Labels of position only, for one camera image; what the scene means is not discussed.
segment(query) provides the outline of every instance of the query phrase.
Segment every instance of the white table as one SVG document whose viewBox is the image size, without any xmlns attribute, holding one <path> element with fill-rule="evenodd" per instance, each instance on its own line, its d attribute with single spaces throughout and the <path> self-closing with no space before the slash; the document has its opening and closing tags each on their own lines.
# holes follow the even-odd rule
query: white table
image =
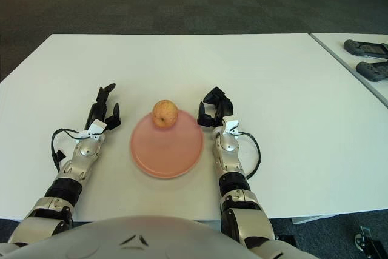
<svg viewBox="0 0 388 259">
<path fill-rule="evenodd" d="M 385 62 L 386 60 L 354 56 L 344 49 L 344 42 L 347 39 L 381 44 L 382 42 L 388 43 L 388 35 L 367 35 L 358 33 L 312 33 L 311 36 L 388 107 L 388 80 L 371 82 L 356 71 L 356 66 L 360 62 L 364 61 L 366 63 L 379 63 Z"/>
<path fill-rule="evenodd" d="M 119 102 L 122 125 L 106 135 L 76 221 L 219 219 L 210 129 L 199 163 L 175 179 L 144 174 L 129 153 L 154 103 L 168 98 L 196 116 L 214 86 L 261 146 L 249 182 L 270 218 L 388 208 L 388 110 L 309 35 L 52 35 L 0 83 L 0 217 L 22 218 L 45 194 L 56 175 L 53 131 L 83 129 L 111 82 L 108 115 Z M 255 148 L 239 141 L 249 172 Z M 70 156 L 74 141 L 61 135 L 58 145 Z"/>
</svg>

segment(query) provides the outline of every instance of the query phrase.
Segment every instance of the black cord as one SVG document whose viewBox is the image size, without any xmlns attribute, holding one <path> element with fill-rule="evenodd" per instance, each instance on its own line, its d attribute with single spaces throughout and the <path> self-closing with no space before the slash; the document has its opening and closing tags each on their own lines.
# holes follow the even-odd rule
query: black cord
<svg viewBox="0 0 388 259">
<path fill-rule="evenodd" d="M 58 173 L 61 170 L 61 168 L 59 166 L 59 162 L 61 162 L 61 160 L 63 158 L 65 158 L 65 155 L 60 150 L 58 150 L 58 152 L 55 152 L 55 150 L 54 150 L 54 139 L 55 139 L 55 136 L 57 134 L 61 133 L 61 132 L 65 132 L 69 137 L 71 137 L 71 138 L 73 138 L 75 140 L 84 140 L 84 139 L 89 138 L 89 136 L 85 136 L 83 138 L 77 138 L 76 136 L 72 136 L 71 134 L 69 134 L 69 132 L 78 133 L 76 130 L 72 130 L 72 129 L 58 129 L 58 130 L 56 130 L 53 133 L 53 136 L 51 138 L 51 155 L 53 157 L 54 165 L 56 167 L 56 170 L 58 170 Z M 97 135 L 100 135 L 100 134 L 101 133 L 93 133 L 90 136 L 97 136 Z"/>
<path fill-rule="evenodd" d="M 252 139 L 252 141 L 255 143 L 255 146 L 257 148 L 257 152 L 259 154 L 259 159 L 256 163 L 256 166 L 255 168 L 252 170 L 252 172 L 250 172 L 248 175 L 247 175 L 247 179 L 251 178 L 252 176 L 254 176 L 254 174 L 256 173 L 257 169 L 259 169 L 259 166 L 260 166 L 260 163 L 261 163 L 261 152 L 260 152 L 260 147 L 259 147 L 259 144 L 257 143 L 255 137 L 253 135 L 251 135 L 250 133 L 245 133 L 245 132 L 240 132 L 239 134 L 237 135 L 233 135 L 233 136 L 242 136 L 242 135 L 247 135 L 249 138 Z"/>
</svg>

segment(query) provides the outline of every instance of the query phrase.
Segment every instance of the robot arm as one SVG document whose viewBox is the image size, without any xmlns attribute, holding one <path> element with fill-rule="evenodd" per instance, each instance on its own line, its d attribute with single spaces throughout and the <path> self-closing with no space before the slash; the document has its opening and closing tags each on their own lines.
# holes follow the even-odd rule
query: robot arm
<svg viewBox="0 0 388 259">
<path fill-rule="evenodd" d="M 99 89 L 85 130 L 75 137 L 72 159 L 62 166 L 44 197 L 36 202 L 21 221 L 8 243 L 21 247 L 71 228 L 75 204 L 90 176 L 93 163 L 99 157 L 105 138 L 103 132 L 121 124 L 118 104 L 115 105 L 113 116 L 105 119 L 107 97 L 114 88 L 115 84 L 111 84 Z"/>
<path fill-rule="evenodd" d="M 208 93 L 204 102 L 216 107 L 213 119 L 205 114 L 201 102 L 197 122 L 202 126 L 216 126 L 213 131 L 213 154 L 221 194 L 221 232 L 263 259 L 316 258 L 275 240 L 272 225 L 256 195 L 250 190 L 238 159 L 238 120 L 233 116 L 232 103 L 218 87 Z"/>
</svg>

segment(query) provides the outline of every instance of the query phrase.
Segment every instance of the yellow apple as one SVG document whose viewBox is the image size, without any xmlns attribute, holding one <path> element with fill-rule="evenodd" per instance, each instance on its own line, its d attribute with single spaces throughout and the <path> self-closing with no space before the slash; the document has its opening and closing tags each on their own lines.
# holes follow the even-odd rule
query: yellow apple
<svg viewBox="0 0 388 259">
<path fill-rule="evenodd" d="M 162 129 L 172 127 L 178 119 L 178 108 L 172 101 L 160 100 L 152 109 L 152 122 Z"/>
</svg>

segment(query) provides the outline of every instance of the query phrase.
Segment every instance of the black controller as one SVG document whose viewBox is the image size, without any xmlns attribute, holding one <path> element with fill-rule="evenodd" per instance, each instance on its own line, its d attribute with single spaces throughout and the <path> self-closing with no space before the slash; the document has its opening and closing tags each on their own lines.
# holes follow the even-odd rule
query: black controller
<svg viewBox="0 0 388 259">
<path fill-rule="evenodd" d="M 374 44 L 371 42 L 356 42 L 348 39 L 344 43 L 344 48 L 355 56 L 369 56 L 375 58 L 388 59 L 388 45 Z"/>
<path fill-rule="evenodd" d="M 373 64 L 360 62 L 356 66 L 356 70 L 369 81 L 377 82 L 388 79 L 388 62 Z"/>
</svg>

